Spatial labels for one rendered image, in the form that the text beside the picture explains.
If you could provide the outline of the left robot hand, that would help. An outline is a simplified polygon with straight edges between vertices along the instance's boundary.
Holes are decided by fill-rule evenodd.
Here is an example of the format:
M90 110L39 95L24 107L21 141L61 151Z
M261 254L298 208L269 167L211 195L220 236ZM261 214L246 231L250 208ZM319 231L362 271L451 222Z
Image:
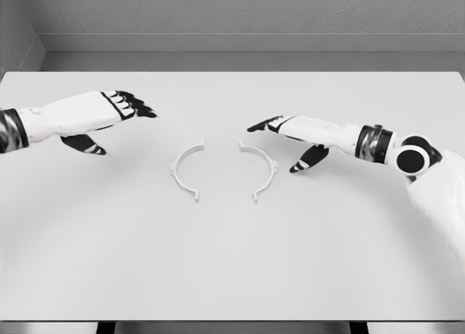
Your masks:
M155 111L127 91L91 91L58 102L62 112L59 135L62 142L79 152L105 155L89 135L134 117L156 118Z

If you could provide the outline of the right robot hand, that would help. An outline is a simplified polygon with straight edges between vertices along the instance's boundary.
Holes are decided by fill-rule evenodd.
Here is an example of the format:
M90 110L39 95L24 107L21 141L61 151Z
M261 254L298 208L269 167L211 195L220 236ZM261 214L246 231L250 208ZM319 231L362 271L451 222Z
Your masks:
M337 125L310 118L303 115L279 115L260 121L247 128L247 132L271 131L287 138L311 144L290 167L290 173L307 170L319 164L329 154L329 147L333 145Z

